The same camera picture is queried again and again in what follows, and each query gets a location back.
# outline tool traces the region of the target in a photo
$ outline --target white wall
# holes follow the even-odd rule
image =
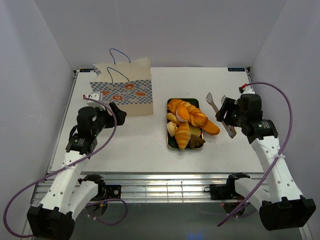
[[[73,72],[33,0],[0,1],[0,212],[46,173]],[[9,210],[22,233],[33,188]],[[17,239],[0,223],[0,239]]]
[[[251,66],[286,0],[35,2],[75,70],[111,61],[110,48],[154,67]]]
[[[288,0],[252,66],[252,80],[276,84],[289,97],[293,130],[284,152],[297,185],[320,207],[320,1]],[[274,120],[283,140],[288,107],[268,86],[257,87],[264,116]],[[308,222],[313,239],[320,239],[320,211]]]

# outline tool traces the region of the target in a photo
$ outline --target metal tongs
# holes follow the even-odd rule
[[[221,101],[223,102],[223,101],[225,100],[225,98],[226,98],[226,96],[223,96],[223,98],[222,98]],[[218,109],[217,105],[216,105],[215,102],[214,102],[214,99],[213,99],[213,97],[212,97],[211,92],[209,92],[209,93],[207,94],[207,96],[206,96],[205,99],[206,99],[206,102],[207,102],[209,105],[211,105],[211,107],[213,108],[213,110],[215,111],[215,113],[218,113],[218,112],[219,112],[219,109]],[[236,136],[236,134],[237,134],[235,127],[234,127],[234,126],[227,125],[227,124],[225,124],[224,122],[222,122],[222,125],[223,125],[223,127],[225,128],[226,132],[228,133],[229,137],[233,139],[233,138]]]

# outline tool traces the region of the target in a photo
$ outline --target paper bag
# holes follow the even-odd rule
[[[114,102],[129,117],[154,114],[149,58],[130,61],[125,55],[129,62],[116,63],[111,56],[113,63],[93,65],[97,77],[90,82],[92,91],[102,92],[104,103]]]

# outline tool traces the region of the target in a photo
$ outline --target checkered pattern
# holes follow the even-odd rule
[[[128,84],[133,84],[134,88],[130,90],[125,89],[125,86]],[[117,105],[153,103],[151,80],[136,80],[117,83],[96,81],[90,82],[90,85],[93,92],[110,92],[103,97],[103,102],[106,104],[110,102],[115,102]],[[139,96],[136,94],[137,92],[144,93],[145,96]]]
[[[97,76],[99,76],[99,75],[101,74],[101,71],[100,71],[98,68],[96,68],[95,66],[93,66],[93,69],[94,69],[95,74],[96,74]]]

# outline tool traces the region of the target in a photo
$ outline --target bread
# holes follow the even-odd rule
[[[170,121],[166,124],[166,129],[168,129],[170,136],[174,137],[176,135],[177,130],[178,130],[178,126],[173,121]]]
[[[205,142],[206,141],[201,137],[191,134],[190,141],[188,142],[187,146],[191,149],[195,149],[201,147]]]
[[[182,122],[175,133],[175,140],[178,143],[180,150],[184,150],[190,140],[191,132],[189,129],[189,124],[187,122]]]
[[[194,135],[196,135],[197,137],[200,137],[200,135],[201,135],[201,129],[200,129],[199,127],[192,126],[192,125],[189,123],[189,128],[190,128],[191,134],[194,134]]]
[[[169,112],[166,115],[166,118],[169,119],[169,121],[174,122],[175,124],[177,124],[178,126],[181,124],[181,122],[178,120],[178,118],[176,117],[176,115],[174,115],[173,113]]]
[[[212,121],[208,120],[206,125],[201,127],[210,135],[218,135],[220,133],[220,128],[217,127]]]
[[[184,105],[189,112],[189,123],[191,123],[194,127],[201,127],[206,125],[208,122],[207,116],[201,112],[201,110],[189,102],[182,101],[181,99],[172,99],[168,103],[168,110],[173,114],[176,114],[177,109],[180,105]]]
[[[183,104],[178,106],[175,112],[175,116],[180,122],[188,122],[190,117],[186,106]]]

